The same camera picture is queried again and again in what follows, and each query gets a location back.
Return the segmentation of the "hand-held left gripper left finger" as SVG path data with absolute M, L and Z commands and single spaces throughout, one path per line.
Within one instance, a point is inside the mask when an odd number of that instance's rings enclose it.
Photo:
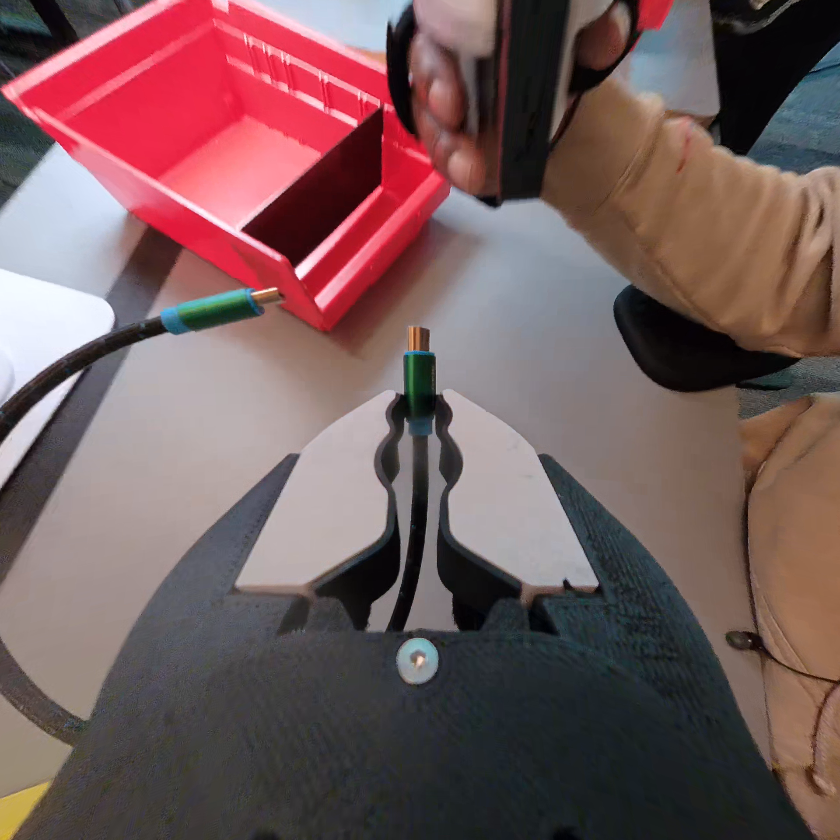
M 385 535 L 386 485 L 375 457 L 391 432 L 396 392 L 382 392 L 333 422 L 300 453 L 235 588 L 314 594 L 331 573 Z

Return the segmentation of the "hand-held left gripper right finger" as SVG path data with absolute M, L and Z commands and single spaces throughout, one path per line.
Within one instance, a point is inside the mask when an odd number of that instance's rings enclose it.
M 599 581 L 537 451 L 468 398 L 437 398 L 437 572 L 453 596 L 594 593 Z

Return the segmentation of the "red plastic bin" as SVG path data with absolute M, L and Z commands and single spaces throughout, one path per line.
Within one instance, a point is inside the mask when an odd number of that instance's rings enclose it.
M 258 2 L 151 2 L 3 89 L 131 214 L 330 331 L 449 194 L 385 69 Z M 299 266 L 247 223 L 377 109 L 382 182 Z

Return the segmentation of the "person's right forearm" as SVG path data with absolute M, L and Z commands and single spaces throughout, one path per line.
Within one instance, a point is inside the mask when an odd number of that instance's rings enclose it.
M 731 154 L 618 80 L 587 92 L 542 199 L 619 274 L 746 350 L 839 352 L 839 170 Z

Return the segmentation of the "black bin divider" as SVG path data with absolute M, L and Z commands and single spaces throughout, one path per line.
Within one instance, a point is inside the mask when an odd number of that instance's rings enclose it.
M 299 266 L 382 184 L 378 108 L 260 210 L 243 234 Z

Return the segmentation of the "black clip microphone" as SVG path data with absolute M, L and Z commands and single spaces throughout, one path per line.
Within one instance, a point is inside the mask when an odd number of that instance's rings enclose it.
M 787 665 L 777 657 L 775 657 L 771 651 L 766 647 L 760 635 L 754 632 L 747 632 L 747 631 L 728 631 L 725 633 L 725 640 L 727 645 L 730 648 L 738 650 L 740 652 L 752 652 L 760 655 L 761 657 L 769 660 L 770 662 L 780 666 L 781 668 L 785 669 L 786 671 L 792 673 L 795 676 L 802 677 L 804 679 L 808 679 L 810 681 L 819 682 L 829 686 L 838 686 L 839 680 L 838 679 L 829 679 L 827 677 L 819 676 L 811 674 L 807 671 L 794 668 L 790 665 Z

